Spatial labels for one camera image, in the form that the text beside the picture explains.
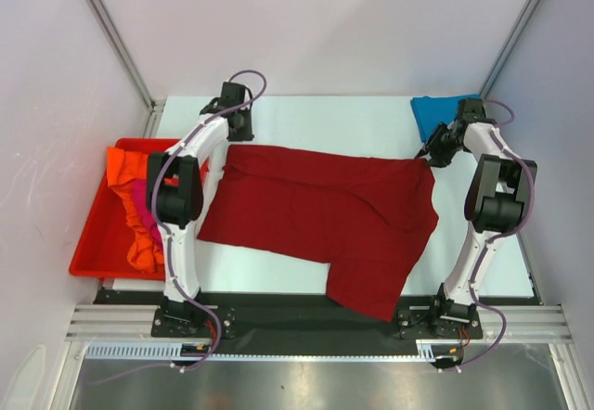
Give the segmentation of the dark red t shirt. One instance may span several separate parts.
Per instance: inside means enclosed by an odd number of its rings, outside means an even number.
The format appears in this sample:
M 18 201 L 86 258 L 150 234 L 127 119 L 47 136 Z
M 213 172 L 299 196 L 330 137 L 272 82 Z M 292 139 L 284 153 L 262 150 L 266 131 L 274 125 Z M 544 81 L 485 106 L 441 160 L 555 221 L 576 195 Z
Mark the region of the dark red t shirt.
M 201 240 L 329 266 L 327 296 L 384 322 L 438 224 L 423 160 L 234 145 Z

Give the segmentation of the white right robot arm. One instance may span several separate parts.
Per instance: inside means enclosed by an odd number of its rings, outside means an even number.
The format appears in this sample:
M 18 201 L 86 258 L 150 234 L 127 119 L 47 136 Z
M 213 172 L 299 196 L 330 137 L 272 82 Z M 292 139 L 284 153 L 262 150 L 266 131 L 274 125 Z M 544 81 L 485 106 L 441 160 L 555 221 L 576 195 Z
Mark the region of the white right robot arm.
M 467 234 L 440 287 L 443 305 L 428 313 L 429 328 L 439 337 L 451 336 L 461 326 L 461 314 L 478 305 L 479 287 L 498 246 L 525 226 L 535 200 L 536 162 L 511 150 L 479 97 L 460 99 L 454 119 L 439 123 L 417 156 L 442 169 L 460 151 L 472 154 L 476 169 L 464 203 Z

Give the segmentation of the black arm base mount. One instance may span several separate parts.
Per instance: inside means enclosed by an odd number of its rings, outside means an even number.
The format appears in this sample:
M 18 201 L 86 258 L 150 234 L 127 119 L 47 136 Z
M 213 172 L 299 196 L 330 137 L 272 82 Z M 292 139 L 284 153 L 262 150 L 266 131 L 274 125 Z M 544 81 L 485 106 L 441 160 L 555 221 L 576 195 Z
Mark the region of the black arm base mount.
M 210 327 L 223 340 L 237 336 L 236 314 L 233 308 L 212 305 L 208 305 L 207 308 L 219 319 L 220 330 L 216 329 L 212 316 L 192 305 L 178 313 L 158 307 L 153 317 L 150 336 L 162 339 L 206 338 L 210 335 Z

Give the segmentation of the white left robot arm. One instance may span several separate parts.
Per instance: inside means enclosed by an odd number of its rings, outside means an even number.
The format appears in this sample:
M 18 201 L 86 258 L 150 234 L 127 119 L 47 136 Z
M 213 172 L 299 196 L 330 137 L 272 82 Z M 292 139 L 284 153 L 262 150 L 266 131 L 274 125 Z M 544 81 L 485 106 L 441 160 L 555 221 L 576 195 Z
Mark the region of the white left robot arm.
M 152 152 L 147 166 L 147 208 L 163 245 L 165 288 L 169 302 L 184 303 L 200 293 L 195 239 L 217 188 L 213 174 L 200 169 L 222 166 L 230 142 L 249 142 L 253 93 L 246 85 L 225 81 L 220 95 L 205 106 L 196 125 L 162 152 Z

